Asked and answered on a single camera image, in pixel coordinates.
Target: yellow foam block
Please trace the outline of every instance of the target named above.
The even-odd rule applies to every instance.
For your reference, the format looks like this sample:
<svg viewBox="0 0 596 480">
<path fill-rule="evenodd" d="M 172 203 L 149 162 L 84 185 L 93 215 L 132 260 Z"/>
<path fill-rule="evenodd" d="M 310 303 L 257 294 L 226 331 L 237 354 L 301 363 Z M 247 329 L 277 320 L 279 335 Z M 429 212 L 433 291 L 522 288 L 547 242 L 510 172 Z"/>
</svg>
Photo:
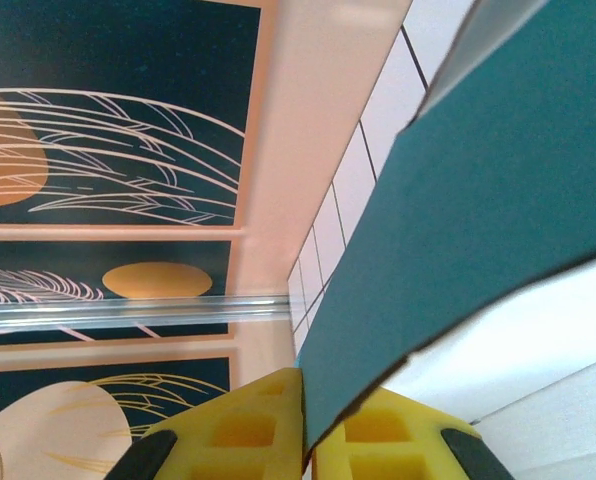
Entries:
<svg viewBox="0 0 596 480">
<path fill-rule="evenodd" d="M 469 480 L 440 432 L 467 423 L 382 388 L 314 451 L 314 480 Z"/>
<path fill-rule="evenodd" d="M 158 423 L 178 436 L 155 480 L 300 480 L 302 375 L 279 370 Z"/>
</svg>

